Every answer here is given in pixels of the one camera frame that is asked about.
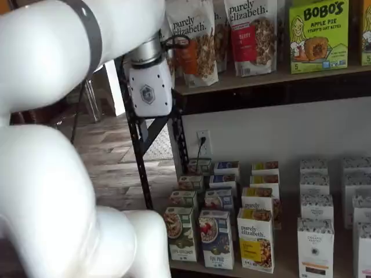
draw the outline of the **apple pie image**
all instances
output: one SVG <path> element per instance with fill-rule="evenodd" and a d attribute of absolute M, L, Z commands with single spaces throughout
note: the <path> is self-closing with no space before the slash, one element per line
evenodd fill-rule
<path fill-rule="evenodd" d="M 326 58 L 329 40 L 327 38 L 316 36 L 307 39 L 304 44 L 305 54 L 310 61 Z"/>

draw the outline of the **red label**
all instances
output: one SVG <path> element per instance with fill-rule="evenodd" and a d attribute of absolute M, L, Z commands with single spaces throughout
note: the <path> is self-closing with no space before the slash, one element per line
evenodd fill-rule
<path fill-rule="evenodd" d="M 255 61 L 255 26 L 232 30 L 233 56 L 236 62 Z"/>

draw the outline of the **cartoon illustration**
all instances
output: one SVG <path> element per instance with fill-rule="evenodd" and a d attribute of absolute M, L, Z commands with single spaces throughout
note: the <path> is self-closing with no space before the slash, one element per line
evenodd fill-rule
<path fill-rule="evenodd" d="M 296 61 L 308 61 L 304 50 L 305 40 L 307 39 L 304 35 L 304 21 L 300 16 L 296 16 L 292 21 L 291 32 L 291 56 Z"/>
<path fill-rule="evenodd" d="M 363 25 L 362 49 L 371 52 L 371 6 L 368 6 L 365 13 L 365 23 Z"/>

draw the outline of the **bowl of cereal image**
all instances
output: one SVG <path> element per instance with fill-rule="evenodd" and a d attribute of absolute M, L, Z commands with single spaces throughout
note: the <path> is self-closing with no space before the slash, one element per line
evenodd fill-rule
<path fill-rule="evenodd" d="M 168 231 L 168 238 L 177 239 L 181 235 L 183 227 L 179 215 L 175 213 L 166 213 L 163 216 Z"/>
<path fill-rule="evenodd" d="M 218 236 L 218 225 L 214 218 L 200 218 L 199 228 L 201 231 L 201 240 L 203 243 L 211 243 Z"/>

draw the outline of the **yellow-green box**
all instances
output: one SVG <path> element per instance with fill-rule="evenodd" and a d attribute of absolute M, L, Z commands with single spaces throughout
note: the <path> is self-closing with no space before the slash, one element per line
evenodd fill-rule
<path fill-rule="evenodd" d="M 290 8 L 291 73 L 348 66 L 348 0 L 295 0 Z"/>

